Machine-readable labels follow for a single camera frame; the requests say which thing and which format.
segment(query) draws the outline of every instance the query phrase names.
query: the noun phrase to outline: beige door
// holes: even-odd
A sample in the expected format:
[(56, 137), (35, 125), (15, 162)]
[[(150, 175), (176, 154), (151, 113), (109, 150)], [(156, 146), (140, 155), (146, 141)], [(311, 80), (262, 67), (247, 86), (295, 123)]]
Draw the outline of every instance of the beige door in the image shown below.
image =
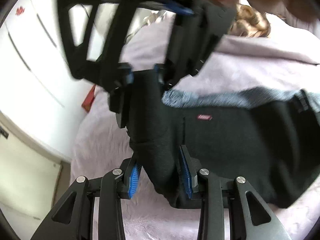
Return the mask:
[(8, 138), (0, 134), (0, 202), (42, 220), (52, 207), (60, 164), (25, 145), (1, 122), (0, 126), (8, 133)]

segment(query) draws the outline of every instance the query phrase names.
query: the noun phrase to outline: red object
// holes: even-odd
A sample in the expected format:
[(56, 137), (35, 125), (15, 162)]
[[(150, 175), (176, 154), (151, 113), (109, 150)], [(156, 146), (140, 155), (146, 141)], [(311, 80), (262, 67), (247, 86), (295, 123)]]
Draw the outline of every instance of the red object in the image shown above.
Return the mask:
[(206, 120), (206, 121), (210, 121), (212, 119), (212, 116), (211, 115), (208, 115), (208, 114), (199, 114), (197, 116), (197, 119), (198, 120)]
[(17, 8), (17, 11), (16, 11), (16, 15), (19, 16), (21, 14), (24, 13), (24, 8), (22, 6), (20, 6), (19, 8)]
[(96, 85), (93, 85), (93, 87), (90, 89), (88, 95), (86, 96), (85, 100), (82, 103), (82, 108), (86, 110), (87, 112), (90, 111), (92, 103), (94, 101), (94, 90), (96, 88)]

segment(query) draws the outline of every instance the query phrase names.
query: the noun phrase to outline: red sticker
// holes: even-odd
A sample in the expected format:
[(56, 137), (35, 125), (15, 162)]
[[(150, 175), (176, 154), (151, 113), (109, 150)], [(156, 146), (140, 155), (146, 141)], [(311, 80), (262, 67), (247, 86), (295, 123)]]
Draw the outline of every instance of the red sticker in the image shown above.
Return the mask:
[(197, 119), (198, 120), (207, 120), (207, 121), (210, 121), (212, 119), (212, 116), (211, 115), (208, 115), (208, 114), (199, 114), (197, 116)]
[(20, 15), (20, 14), (23, 14), (24, 12), (24, 8), (22, 6), (20, 6), (19, 8), (17, 8), (17, 11), (16, 11), (16, 15)]

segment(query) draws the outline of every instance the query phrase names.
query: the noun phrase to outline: round metal bolt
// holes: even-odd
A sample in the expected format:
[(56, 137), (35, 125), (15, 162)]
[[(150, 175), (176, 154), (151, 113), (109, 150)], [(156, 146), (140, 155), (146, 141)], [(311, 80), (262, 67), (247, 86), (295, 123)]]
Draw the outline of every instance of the round metal bolt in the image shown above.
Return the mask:
[(85, 177), (84, 176), (80, 176), (77, 178), (77, 182), (82, 183), (85, 181)]
[(237, 178), (237, 181), (239, 183), (245, 183), (245, 178), (240, 176), (240, 177)]
[(209, 171), (207, 169), (201, 169), (199, 171), (202, 175), (208, 175), (209, 174)]
[(121, 170), (121, 169), (114, 169), (114, 170), (112, 171), (112, 173), (113, 173), (114, 175), (120, 175), (120, 174), (122, 173), (122, 170)]

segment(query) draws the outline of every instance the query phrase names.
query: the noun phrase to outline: black garment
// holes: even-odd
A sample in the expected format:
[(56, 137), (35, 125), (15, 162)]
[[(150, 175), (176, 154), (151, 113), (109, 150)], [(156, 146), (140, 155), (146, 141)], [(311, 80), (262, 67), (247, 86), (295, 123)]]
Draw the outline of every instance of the black garment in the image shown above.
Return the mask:
[[(306, 98), (303, 104), (293, 98), (245, 109), (173, 108), (161, 96), (154, 70), (135, 72), (127, 128), (156, 191), (173, 207), (200, 208), (179, 181), (183, 143), (203, 168), (220, 177), (245, 177), (267, 203), (280, 208), (289, 207), (320, 173), (320, 116)], [(200, 120), (199, 114), (212, 119)]]

